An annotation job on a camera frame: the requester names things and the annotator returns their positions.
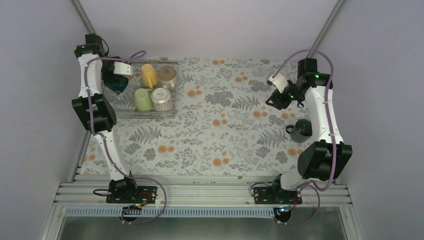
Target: beige mug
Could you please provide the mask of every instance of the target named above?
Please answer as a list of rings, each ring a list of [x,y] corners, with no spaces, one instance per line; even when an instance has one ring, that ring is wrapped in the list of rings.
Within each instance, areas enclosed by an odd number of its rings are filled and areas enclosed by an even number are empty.
[[[177,71],[170,65],[163,66],[157,73],[163,86],[173,89],[177,85]]]
[[[158,84],[158,76],[152,65],[144,64],[141,67],[141,79],[143,80],[143,84],[151,89]]]
[[[135,108],[140,112],[153,109],[151,89],[140,88],[134,93]]]

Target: green mug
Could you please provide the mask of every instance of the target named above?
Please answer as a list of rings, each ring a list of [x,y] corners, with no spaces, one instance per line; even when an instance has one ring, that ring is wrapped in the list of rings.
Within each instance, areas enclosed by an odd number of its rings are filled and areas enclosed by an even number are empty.
[[[153,109],[151,89],[140,88],[134,93],[135,108],[140,112],[147,112]]]

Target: gray floor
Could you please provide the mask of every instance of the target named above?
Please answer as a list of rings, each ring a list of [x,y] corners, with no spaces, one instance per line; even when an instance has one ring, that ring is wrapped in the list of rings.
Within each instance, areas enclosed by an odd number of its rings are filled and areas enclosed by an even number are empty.
[[[306,219],[312,209],[298,208],[290,222]],[[122,224],[116,217],[68,217],[62,240],[344,240],[340,211],[325,207],[307,224],[276,225],[261,218],[159,218],[144,225]]]

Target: black mug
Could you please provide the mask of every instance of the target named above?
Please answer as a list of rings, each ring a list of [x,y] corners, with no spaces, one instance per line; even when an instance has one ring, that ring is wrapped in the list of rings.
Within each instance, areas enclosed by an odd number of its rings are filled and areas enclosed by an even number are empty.
[[[296,124],[286,126],[285,131],[290,134],[293,141],[303,143],[312,136],[312,124],[309,120],[300,119]]]

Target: white wall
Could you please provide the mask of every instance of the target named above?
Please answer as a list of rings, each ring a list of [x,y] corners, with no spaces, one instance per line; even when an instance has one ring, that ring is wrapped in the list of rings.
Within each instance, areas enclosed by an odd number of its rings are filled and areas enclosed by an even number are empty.
[[[80,0],[111,56],[283,59],[312,46],[337,0]]]
[[[353,147],[341,180],[370,240],[424,235],[423,13],[422,0],[348,0],[319,47]]]
[[[0,239],[39,239],[84,128],[71,107],[86,31],[70,1],[0,2]]]

